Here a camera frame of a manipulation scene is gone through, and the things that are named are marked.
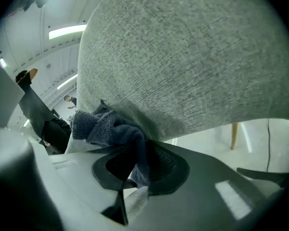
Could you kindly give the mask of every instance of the blue towel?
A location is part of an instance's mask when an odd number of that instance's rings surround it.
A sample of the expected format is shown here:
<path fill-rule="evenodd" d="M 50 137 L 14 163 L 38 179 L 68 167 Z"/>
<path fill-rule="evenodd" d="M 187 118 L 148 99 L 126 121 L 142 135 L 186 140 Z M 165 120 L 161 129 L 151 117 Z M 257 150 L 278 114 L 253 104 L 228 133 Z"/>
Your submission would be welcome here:
<path fill-rule="evenodd" d="M 71 128 L 74 139 L 85 140 L 87 143 L 99 145 L 102 148 L 134 142 L 137 150 L 137 163 L 132 171 L 131 179 L 139 186 L 149 185 L 145 147 L 147 136 L 138 125 L 120 117 L 101 100 L 101 104 L 92 114 L 77 110 L 71 121 Z"/>

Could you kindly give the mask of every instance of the person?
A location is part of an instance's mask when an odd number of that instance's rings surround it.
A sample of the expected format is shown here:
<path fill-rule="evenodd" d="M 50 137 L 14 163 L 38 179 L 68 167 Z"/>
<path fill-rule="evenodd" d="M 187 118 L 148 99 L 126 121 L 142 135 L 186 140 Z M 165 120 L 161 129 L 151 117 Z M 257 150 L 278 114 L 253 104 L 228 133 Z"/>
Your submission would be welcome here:
<path fill-rule="evenodd" d="M 38 97 L 30 87 L 32 79 L 37 74 L 36 68 L 30 71 L 22 71 L 16 75 L 15 81 L 25 92 L 19 102 L 19 106 L 25 117 L 29 119 L 35 133 L 44 140 L 64 153 L 71 134 L 71 128 L 65 121 L 58 119 Z"/>
<path fill-rule="evenodd" d="M 72 102 L 74 105 L 71 107 L 68 107 L 68 109 L 73 109 L 77 107 L 77 98 L 70 97 L 68 95 L 64 96 L 64 101 L 66 102 Z"/>

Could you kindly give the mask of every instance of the wooden leg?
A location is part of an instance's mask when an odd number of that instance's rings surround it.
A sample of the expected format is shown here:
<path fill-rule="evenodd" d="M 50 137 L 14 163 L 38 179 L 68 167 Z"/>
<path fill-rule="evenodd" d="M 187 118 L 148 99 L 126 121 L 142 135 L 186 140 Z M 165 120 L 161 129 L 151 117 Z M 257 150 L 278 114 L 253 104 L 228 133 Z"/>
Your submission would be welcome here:
<path fill-rule="evenodd" d="M 238 123 L 232 124 L 232 138 L 231 138 L 231 146 L 230 146 L 231 150 L 233 150 L 236 145 L 237 127 L 238 127 Z"/>

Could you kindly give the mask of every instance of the gray fabric seat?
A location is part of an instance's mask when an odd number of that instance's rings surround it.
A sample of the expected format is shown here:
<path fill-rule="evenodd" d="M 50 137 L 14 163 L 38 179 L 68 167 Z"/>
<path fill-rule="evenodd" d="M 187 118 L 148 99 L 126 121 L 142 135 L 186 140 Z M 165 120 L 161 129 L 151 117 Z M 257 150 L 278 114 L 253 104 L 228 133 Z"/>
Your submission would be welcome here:
<path fill-rule="evenodd" d="M 159 141 L 289 119 L 289 35 L 266 0 L 103 0 L 77 90 L 79 109 L 103 99 Z"/>

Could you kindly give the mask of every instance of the white ceiling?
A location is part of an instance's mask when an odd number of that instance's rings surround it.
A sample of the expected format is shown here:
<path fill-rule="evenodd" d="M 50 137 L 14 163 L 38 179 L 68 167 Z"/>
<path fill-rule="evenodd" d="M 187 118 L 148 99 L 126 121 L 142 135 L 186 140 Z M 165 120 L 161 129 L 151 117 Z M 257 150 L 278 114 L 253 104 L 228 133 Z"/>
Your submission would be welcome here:
<path fill-rule="evenodd" d="M 66 26 L 86 24 L 102 0 L 49 0 L 39 9 L 32 4 L 26 12 L 4 18 L 0 24 L 0 57 L 6 72 L 14 78 L 33 67 L 38 74 L 32 89 L 52 109 L 64 95 L 76 88 L 71 81 L 57 87 L 77 73 L 79 43 L 82 33 L 49 40 L 48 33 Z M 21 127 L 26 118 L 17 106 L 9 127 Z"/>

